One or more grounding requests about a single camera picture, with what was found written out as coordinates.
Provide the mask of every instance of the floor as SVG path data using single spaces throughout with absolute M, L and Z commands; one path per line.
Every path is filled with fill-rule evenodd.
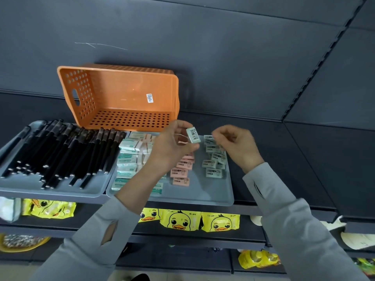
M 31 274 L 38 268 L 35 265 L 6 265 L 0 264 L 2 280 L 27 281 Z M 108 281 L 122 281 L 124 277 L 135 277 L 142 272 L 116 270 Z M 151 281 L 288 281 L 285 278 L 248 277 L 234 275 L 197 275 L 197 274 L 174 274 L 162 272 L 146 272 Z

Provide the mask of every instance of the barcode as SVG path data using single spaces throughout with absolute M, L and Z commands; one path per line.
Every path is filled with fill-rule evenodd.
M 191 135 L 192 135 L 192 137 L 193 137 L 194 140 L 198 140 L 199 139 L 198 138 L 198 134 L 197 134 L 197 132 L 196 132 L 195 129 L 191 130 Z
M 154 99 L 152 98 L 152 94 L 146 94 L 147 96 L 147 102 L 148 103 L 153 103 L 154 102 Z

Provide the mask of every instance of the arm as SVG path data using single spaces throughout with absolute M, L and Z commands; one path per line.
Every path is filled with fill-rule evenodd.
M 334 237 L 264 162 L 248 130 L 226 125 L 213 133 L 246 173 L 243 180 L 263 213 L 262 225 L 291 280 L 368 280 Z
M 199 144 L 187 141 L 188 122 L 175 120 L 155 140 L 145 166 L 106 202 L 87 222 L 40 266 L 30 281 L 53 276 L 55 281 L 105 281 L 139 221 L 152 188 L 158 180 Z

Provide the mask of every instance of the gray sleeve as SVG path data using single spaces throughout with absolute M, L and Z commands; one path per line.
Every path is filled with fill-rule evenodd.
M 268 163 L 243 177 L 262 225 L 291 280 L 368 281 L 304 199 L 296 199 Z
M 139 221 L 116 197 L 106 202 L 40 266 L 30 281 L 106 281 Z M 108 226 L 117 222 L 112 240 L 101 245 Z

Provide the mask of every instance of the hand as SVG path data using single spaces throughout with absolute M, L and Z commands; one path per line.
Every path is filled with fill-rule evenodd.
M 174 120 L 155 139 L 152 152 L 145 166 L 151 167 L 161 176 L 174 168 L 183 156 L 198 150 L 199 143 L 180 144 L 178 141 L 187 142 L 186 128 L 193 127 L 189 122 Z
M 244 173 L 264 163 L 249 130 L 225 125 L 214 130 L 212 136 Z

